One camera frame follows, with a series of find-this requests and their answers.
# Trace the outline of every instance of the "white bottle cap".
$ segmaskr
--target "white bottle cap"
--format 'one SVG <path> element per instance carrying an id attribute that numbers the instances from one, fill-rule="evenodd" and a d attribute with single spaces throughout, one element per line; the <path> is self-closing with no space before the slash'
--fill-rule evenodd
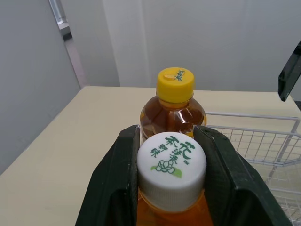
<path id="1" fill-rule="evenodd" d="M 187 135 L 164 132 L 148 138 L 137 156 L 138 183 L 143 196 L 165 211 L 184 211 L 200 196 L 206 156 Z"/>

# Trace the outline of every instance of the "yellow bottle cap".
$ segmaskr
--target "yellow bottle cap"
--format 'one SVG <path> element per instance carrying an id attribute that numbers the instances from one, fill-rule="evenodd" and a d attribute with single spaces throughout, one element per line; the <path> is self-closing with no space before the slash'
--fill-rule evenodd
<path id="1" fill-rule="evenodd" d="M 193 96 L 194 77 L 191 71 L 181 67 L 169 67 L 160 71 L 157 96 L 170 103 L 183 103 Z"/>

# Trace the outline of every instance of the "flower logo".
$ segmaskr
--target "flower logo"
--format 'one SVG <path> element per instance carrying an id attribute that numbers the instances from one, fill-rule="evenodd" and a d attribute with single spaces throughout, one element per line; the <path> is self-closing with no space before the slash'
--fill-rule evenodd
<path id="1" fill-rule="evenodd" d="M 174 162 L 173 161 L 159 161 L 158 166 L 156 167 L 156 171 L 162 171 L 162 172 L 169 172 L 172 174 L 175 169 L 173 167 Z"/>
<path id="2" fill-rule="evenodd" d="M 156 170 L 158 172 L 163 172 L 163 173 L 170 173 L 178 178 L 182 177 L 182 172 L 177 169 L 176 167 L 173 167 L 174 161 L 164 161 L 160 160 L 158 163 L 158 166 L 152 166 L 150 169 L 151 170 Z"/>

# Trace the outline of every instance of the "bottle neck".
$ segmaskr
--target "bottle neck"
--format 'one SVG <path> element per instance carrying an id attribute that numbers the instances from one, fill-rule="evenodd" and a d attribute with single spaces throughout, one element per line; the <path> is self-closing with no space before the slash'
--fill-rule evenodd
<path id="1" fill-rule="evenodd" d="M 189 100 L 183 102 L 183 103 L 170 103 L 170 102 L 166 102 L 162 99 L 159 98 L 159 102 L 163 107 L 169 108 L 169 109 L 181 109 L 186 107 L 189 104 Z"/>

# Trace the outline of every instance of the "tea bottle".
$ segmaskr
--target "tea bottle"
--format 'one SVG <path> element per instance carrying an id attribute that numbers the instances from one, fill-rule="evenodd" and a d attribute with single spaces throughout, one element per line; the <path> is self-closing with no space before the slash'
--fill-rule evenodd
<path id="1" fill-rule="evenodd" d="M 171 67 L 158 75 L 156 96 L 141 111 L 143 140 L 161 132 L 180 132 L 193 137 L 193 125 L 206 125 L 203 107 L 193 98 L 191 71 Z"/>

